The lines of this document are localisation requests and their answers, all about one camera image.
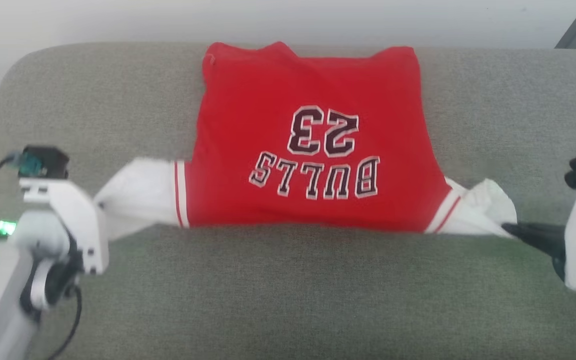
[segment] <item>white robotic arm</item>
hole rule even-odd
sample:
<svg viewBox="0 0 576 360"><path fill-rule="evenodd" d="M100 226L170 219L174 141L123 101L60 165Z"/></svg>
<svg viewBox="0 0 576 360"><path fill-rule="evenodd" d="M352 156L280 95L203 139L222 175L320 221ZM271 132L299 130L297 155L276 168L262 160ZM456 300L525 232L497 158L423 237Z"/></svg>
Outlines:
<svg viewBox="0 0 576 360"><path fill-rule="evenodd" d="M41 146L29 146L24 154L41 167L26 177L20 164L23 200L48 204L52 210L26 210L14 233L0 241L0 360L25 358L42 312L71 290L78 297L76 326L81 313L78 276L103 274L108 268L105 217L90 196L67 180L66 155Z"/></svg>

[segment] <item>black lettering with white outline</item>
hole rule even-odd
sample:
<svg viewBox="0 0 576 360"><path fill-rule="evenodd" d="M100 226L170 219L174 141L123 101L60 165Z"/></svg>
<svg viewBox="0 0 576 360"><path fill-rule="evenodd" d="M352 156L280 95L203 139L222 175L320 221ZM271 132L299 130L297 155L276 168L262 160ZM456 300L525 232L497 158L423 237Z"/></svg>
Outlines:
<svg viewBox="0 0 576 360"><path fill-rule="evenodd" d="M333 109L328 110L327 124L334 125L326 131L324 151L329 158L347 157L355 151L355 139L352 137L339 141L346 135L359 131L359 116L348 116Z"/></svg>
<svg viewBox="0 0 576 360"><path fill-rule="evenodd" d="M295 155L315 155L320 152L320 141L313 140L312 125L323 124L324 112L315 105L302 106L294 112L288 140L288 151Z"/></svg>
<svg viewBox="0 0 576 360"><path fill-rule="evenodd" d="M354 187L354 196L358 199L377 195L377 164L379 156L370 156L359 162L357 166L357 183Z"/></svg>
<svg viewBox="0 0 576 360"><path fill-rule="evenodd" d="M301 164L301 173L306 175L309 172L310 182L308 188L306 189L306 199L317 200L319 191L317 190L317 182L320 180L320 174L324 170L324 164L319 164L317 162L304 162Z"/></svg>
<svg viewBox="0 0 576 360"><path fill-rule="evenodd" d="M268 176L270 176L270 169L275 166L276 161L277 155L272 152L262 151L259 154L259 160L256 162L256 168L250 173L248 181L257 187L265 187Z"/></svg>
<svg viewBox="0 0 576 360"><path fill-rule="evenodd" d="M281 184L277 187L277 195L288 196L288 193L290 193L290 179L293 177L295 168L298 165L299 162L279 158L279 161L277 162L277 170L283 171L283 178Z"/></svg>
<svg viewBox="0 0 576 360"><path fill-rule="evenodd" d="M336 188L336 198L342 200L348 199L348 180L350 178L349 164L330 166L326 180L326 191L324 191L324 199L335 198L335 180L337 179L337 174L339 173L341 173L341 180L339 180L339 186Z"/></svg>

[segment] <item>green light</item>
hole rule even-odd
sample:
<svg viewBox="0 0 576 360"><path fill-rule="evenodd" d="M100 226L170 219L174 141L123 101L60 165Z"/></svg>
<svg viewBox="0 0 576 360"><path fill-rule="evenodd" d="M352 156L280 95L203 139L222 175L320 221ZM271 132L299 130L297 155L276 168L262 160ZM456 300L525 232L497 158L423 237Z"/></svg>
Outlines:
<svg viewBox="0 0 576 360"><path fill-rule="evenodd" d="M17 224L14 222L0 221L0 234L10 236L16 227Z"/></svg>

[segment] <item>red fabric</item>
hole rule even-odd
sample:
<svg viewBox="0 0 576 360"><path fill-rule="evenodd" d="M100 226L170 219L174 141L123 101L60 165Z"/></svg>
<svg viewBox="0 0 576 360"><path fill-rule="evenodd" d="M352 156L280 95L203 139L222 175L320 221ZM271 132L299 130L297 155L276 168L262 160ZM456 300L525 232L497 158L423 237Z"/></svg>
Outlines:
<svg viewBox="0 0 576 360"><path fill-rule="evenodd" d="M367 58L315 58L298 57L283 43L259 50L214 43L204 57L203 75L197 141L192 161L185 164L190 226L318 223L421 232L450 191L426 130L412 48L387 48ZM306 112L298 112L304 107ZM308 115L316 118L317 107L322 120L312 124ZM294 151L316 148L301 133L294 139L296 112L297 123L310 126L311 140L319 141L316 153ZM357 117L353 130L349 124ZM334 139L331 132L343 125L348 132ZM332 156L326 151L327 132ZM354 149L340 153L352 141ZM272 167L266 159L267 177L256 170L262 152L276 156ZM369 163L359 174L368 179L360 182L360 191L367 193L357 196L360 162L377 157L377 191L372 191ZM302 173L304 163L324 165L316 199L307 198L314 170ZM280 194L291 164L289 190ZM336 194L344 170L334 173L334 198L325 198L331 166L345 164L347 198L343 187Z"/></svg>

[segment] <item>gray cushion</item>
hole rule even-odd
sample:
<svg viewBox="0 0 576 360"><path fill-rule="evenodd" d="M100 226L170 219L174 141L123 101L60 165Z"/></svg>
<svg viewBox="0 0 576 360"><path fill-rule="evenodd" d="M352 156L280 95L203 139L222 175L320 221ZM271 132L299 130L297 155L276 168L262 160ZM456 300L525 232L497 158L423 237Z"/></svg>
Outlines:
<svg viewBox="0 0 576 360"><path fill-rule="evenodd" d="M90 194L134 157L190 158L205 48L95 43L26 56L0 85L0 158L57 145ZM416 52L444 173L467 187L496 180L519 218L565 223L576 51ZM2 171L0 219L25 208L15 174ZM495 237L154 227L113 243L107 273L83 278L82 291L64 359L576 358L576 293L548 257ZM46 315L31 358L61 344L74 307Z"/></svg>

